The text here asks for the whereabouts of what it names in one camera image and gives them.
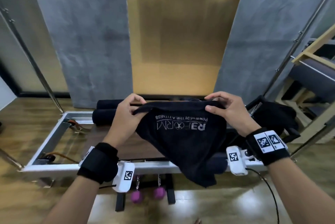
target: wooden frame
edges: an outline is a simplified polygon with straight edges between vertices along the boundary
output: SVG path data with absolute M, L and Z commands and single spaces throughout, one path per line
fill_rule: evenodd
M 323 35 L 321 35 L 319 38 L 317 38 L 311 45 L 309 45 L 303 52 L 301 52 L 295 59 L 292 60 L 292 63 L 299 64 L 299 61 L 302 61 L 307 58 L 312 58 L 332 69 L 335 70 L 335 64 L 324 59 L 321 57 L 318 57 L 314 55 L 314 52 L 316 52 L 319 48 L 322 47 L 322 45 L 328 43 L 330 39 L 332 39 L 335 36 L 335 24 L 332 25 L 326 32 L 324 32 Z

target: metal pole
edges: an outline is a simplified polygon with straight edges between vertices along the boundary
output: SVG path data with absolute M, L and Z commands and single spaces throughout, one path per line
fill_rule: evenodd
M 39 78 L 40 82 L 42 83 L 44 89 L 47 91 L 49 94 L 50 98 L 56 105 L 56 107 L 61 111 L 62 114 L 64 114 L 64 110 L 62 109 L 61 105 L 59 104 L 58 100 L 56 99 L 53 91 L 51 90 L 48 82 L 44 78 L 42 72 L 40 71 L 37 63 L 35 62 L 35 59 L 32 57 L 31 53 L 29 52 L 26 44 L 24 43 L 22 37 L 20 36 L 19 32 L 17 31 L 15 25 L 14 25 L 14 20 L 10 18 L 8 14 L 8 9 L 4 8 L 2 6 L 2 3 L 0 1 L 0 11 L 1 11 L 1 16 L 2 19 L 5 21 L 7 27 L 11 31 L 12 35 L 14 36 L 15 40 L 19 43 L 20 47 L 22 48 L 25 56 L 27 57 L 28 61 L 30 62 L 32 68 L 34 69 L 37 77 Z
M 302 144 L 296 150 L 294 150 L 294 152 L 291 153 L 291 159 L 294 159 L 297 156 L 299 156 L 304 150 L 306 150 L 311 145 L 318 142 L 320 139 L 322 139 L 324 136 L 326 136 L 328 133 L 330 133 L 333 129 L 335 129 L 335 121 L 333 121 L 329 125 L 324 126 L 324 128 L 322 128 L 320 131 L 318 131 L 308 141 L 306 141 L 304 144 Z
M 316 8 L 315 12 L 311 16 L 311 18 L 308 20 L 308 22 L 307 22 L 306 26 L 304 27 L 304 29 L 299 32 L 299 37 L 294 40 L 294 44 L 292 45 L 291 49 L 287 53 L 286 57 L 284 58 L 283 62 L 279 66 L 279 68 L 276 70 L 276 73 L 274 74 L 274 76 L 271 79 L 270 83 L 266 87 L 266 90 L 264 91 L 263 96 L 265 96 L 269 92 L 269 90 L 271 89 L 271 87 L 274 85 L 274 83 L 278 79 L 279 75 L 282 73 L 283 69 L 285 68 L 285 66 L 287 65 L 287 63 L 290 61 L 291 55 L 293 55 L 293 53 L 295 52 L 295 50 L 298 48 L 299 44 L 301 43 L 301 41 L 305 37 L 308 29 L 310 28 L 310 26 L 314 22 L 316 16 L 319 14 L 319 12 L 321 11 L 321 9 L 323 8 L 323 6 L 325 5 L 326 2 L 327 2 L 327 0 L 322 0 L 320 2 L 319 6 Z
M 21 163 L 19 163 L 17 160 L 15 160 L 13 157 L 11 157 L 9 154 L 7 154 L 1 148 L 0 148 L 0 157 L 2 157 L 5 162 L 7 162 L 10 165 L 16 167 L 17 170 L 20 171 L 20 170 L 23 169 L 23 165 Z

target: black wrist strap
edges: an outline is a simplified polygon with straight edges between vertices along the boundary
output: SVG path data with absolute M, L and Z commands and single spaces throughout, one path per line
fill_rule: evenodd
M 118 151 L 107 143 L 98 143 L 86 156 L 77 175 L 96 181 L 109 182 L 118 173 Z
M 268 132 L 268 129 L 261 128 L 250 133 L 246 137 L 248 151 L 250 151 L 257 159 L 262 161 L 265 166 L 268 166 L 280 159 L 290 157 L 290 154 L 286 149 L 286 145 L 280 137 L 275 132 L 270 133 L 272 135 L 269 137 Z

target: wooden board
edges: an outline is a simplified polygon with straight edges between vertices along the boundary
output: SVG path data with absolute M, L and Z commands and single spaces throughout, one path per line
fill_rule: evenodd
M 239 0 L 128 0 L 138 94 L 212 93 Z
M 86 135 L 86 143 L 83 148 L 82 156 L 86 154 L 91 146 L 102 142 L 107 135 L 110 126 L 93 126 L 90 134 Z M 134 133 L 122 146 L 118 148 L 120 160 L 164 158 L 164 156 L 148 141 L 140 138 Z

